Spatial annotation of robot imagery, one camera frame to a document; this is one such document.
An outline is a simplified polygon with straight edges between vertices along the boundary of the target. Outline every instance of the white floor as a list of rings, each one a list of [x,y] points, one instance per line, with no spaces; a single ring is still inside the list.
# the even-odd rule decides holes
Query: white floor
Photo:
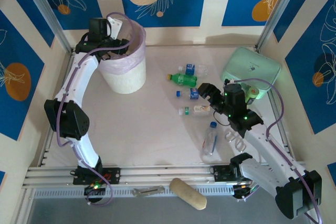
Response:
[[[133,94],[114,93],[101,74],[95,72],[85,92],[82,108],[90,118],[89,136],[103,164],[152,166],[228,163],[239,154],[234,143],[227,143],[223,138],[223,132],[228,131],[229,127],[219,125],[222,134],[215,154],[211,158],[200,155],[204,133],[214,119],[212,115],[205,118],[179,116],[178,108],[208,102],[202,98],[197,102],[178,99],[176,91],[181,87],[166,79],[167,74],[177,72],[179,65],[202,63],[209,65],[210,73],[206,78],[199,78],[197,85],[209,82],[222,89],[219,76],[234,50],[233,47],[149,47],[146,53],[146,83]],[[267,95],[256,100],[250,109],[262,115],[266,125],[275,120]],[[227,123],[226,116],[217,117],[222,123]],[[271,133],[281,143],[277,127]],[[258,152],[249,143],[246,145],[244,152],[259,161]],[[46,157],[46,166],[77,165],[71,148],[59,148],[55,135]]]

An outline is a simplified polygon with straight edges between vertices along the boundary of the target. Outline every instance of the small bottle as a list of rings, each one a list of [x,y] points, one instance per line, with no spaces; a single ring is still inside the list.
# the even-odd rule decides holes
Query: small bottle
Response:
[[[196,86],[196,82],[197,82],[196,76],[187,76],[182,73],[168,74],[167,79],[172,80],[178,85],[186,85],[192,88]]]
[[[247,92],[245,93],[245,102],[247,105],[251,105],[253,101],[257,98],[259,95],[259,89],[256,87],[250,87]]]
[[[198,91],[197,89],[188,89],[188,90],[178,90],[176,92],[177,97],[182,97],[186,100],[197,100],[198,99]]]
[[[211,122],[210,127],[205,132],[205,138],[202,145],[202,151],[205,155],[212,155],[215,151],[218,139],[218,131],[216,127],[217,123]]]
[[[211,107],[209,105],[196,105],[193,107],[179,108],[179,115],[192,115],[192,116],[207,116],[211,113]]]
[[[178,70],[187,76],[203,77],[208,74],[208,67],[206,65],[187,64],[186,66],[179,66]]]

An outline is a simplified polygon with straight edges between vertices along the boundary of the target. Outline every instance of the white trash bin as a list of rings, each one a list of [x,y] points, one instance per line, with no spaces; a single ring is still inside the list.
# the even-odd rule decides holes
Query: white trash bin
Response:
[[[123,21],[120,39],[130,39],[133,33],[135,38],[125,55],[119,59],[102,60],[98,69],[111,89],[119,94],[130,94],[139,90],[146,81],[146,32],[137,22],[133,21],[134,31],[126,19]]]

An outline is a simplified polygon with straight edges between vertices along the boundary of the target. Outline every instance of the green soda bottle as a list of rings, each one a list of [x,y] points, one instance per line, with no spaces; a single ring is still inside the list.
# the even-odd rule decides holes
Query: green soda bottle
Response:
[[[168,74],[167,75],[168,80],[172,80],[178,85],[185,85],[189,87],[195,87],[197,82],[196,76],[187,76],[182,73],[176,73],[176,74]]]

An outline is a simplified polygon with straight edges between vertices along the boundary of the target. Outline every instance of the blue bottle cap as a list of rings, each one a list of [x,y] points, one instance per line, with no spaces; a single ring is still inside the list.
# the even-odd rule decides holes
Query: blue bottle cap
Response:
[[[211,127],[211,128],[215,128],[215,127],[217,127],[217,123],[216,123],[216,122],[211,122],[211,123],[210,123],[210,127]]]

